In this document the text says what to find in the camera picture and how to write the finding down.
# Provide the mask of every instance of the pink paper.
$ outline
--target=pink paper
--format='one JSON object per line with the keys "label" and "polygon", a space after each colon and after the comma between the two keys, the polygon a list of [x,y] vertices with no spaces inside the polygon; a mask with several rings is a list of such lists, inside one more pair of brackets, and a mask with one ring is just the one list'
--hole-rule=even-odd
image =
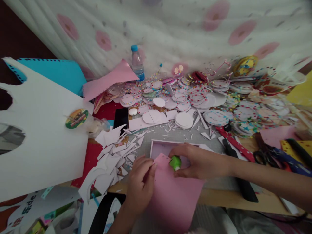
{"label": "pink paper", "polygon": [[[154,162],[158,166],[149,211],[161,225],[171,229],[174,233],[187,232],[192,223],[204,181],[174,178],[174,171],[169,165],[170,159],[164,154],[160,154]],[[185,168],[186,165],[186,160],[182,160],[181,168]]]}
{"label": "pink paper", "polygon": [[295,126],[282,126],[271,129],[260,130],[261,137],[264,143],[281,149],[280,141],[292,138],[295,140],[300,140],[296,135]]}
{"label": "pink paper", "polygon": [[84,101],[92,100],[117,82],[133,81],[137,79],[138,77],[134,74],[127,61],[122,59],[114,70],[106,76],[83,85]]}

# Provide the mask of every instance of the green glue stick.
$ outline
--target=green glue stick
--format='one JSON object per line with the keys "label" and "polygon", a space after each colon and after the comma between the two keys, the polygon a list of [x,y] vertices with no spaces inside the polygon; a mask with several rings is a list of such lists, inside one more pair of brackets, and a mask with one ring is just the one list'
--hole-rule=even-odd
{"label": "green glue stick", "polygon": [[171,161],[169,163],[169,165],[173,168],[173,170],[177,171],[179,169],[181,169],[181,159],[179,156],[172,156]]}

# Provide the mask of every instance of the scissors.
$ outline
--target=scissors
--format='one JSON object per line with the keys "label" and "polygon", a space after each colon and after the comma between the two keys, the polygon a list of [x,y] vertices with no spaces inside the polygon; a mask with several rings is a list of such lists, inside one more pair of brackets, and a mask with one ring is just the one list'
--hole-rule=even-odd
{"label": "scissors", "polygon": [[253,153],[256,163],[261,165],[269,164],[271,167],[280,169],[276,161],[272,158],[270,150],[268,149],[267,144],[262,140],[260,133],[256,133],[255,138],[259,146],[259,150]]}

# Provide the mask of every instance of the smartphone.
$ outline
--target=smartphone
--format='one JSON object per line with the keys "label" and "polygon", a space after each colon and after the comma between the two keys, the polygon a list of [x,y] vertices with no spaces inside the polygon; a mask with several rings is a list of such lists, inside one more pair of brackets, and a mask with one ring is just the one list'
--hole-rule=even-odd
{"label": "smartphone", "polygon": [[126,124],[126,126],[123,127],[122,130],[120,131],[120,135],[124,133],[123,129],[129,128],[129,114],[128,113],[129,113],[129,109],[127,107],[116,110],[114,128],[117,128],[121,125]]}

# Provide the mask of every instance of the blue notebook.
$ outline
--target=blue notebook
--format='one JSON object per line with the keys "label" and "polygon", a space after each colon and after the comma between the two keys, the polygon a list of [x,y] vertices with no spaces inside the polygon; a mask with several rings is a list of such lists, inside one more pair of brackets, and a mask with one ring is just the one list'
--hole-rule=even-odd
{"label": "blue notebook", "polygon": [[[41,58],[20,58],[17,61],[73,93],[81,97],[83,96],[82,85],[87,83],[87,81],[78,63],[75,61]],[[7,66],[21,82],[27,80],[27,77],[19,69],[9,64]]]}

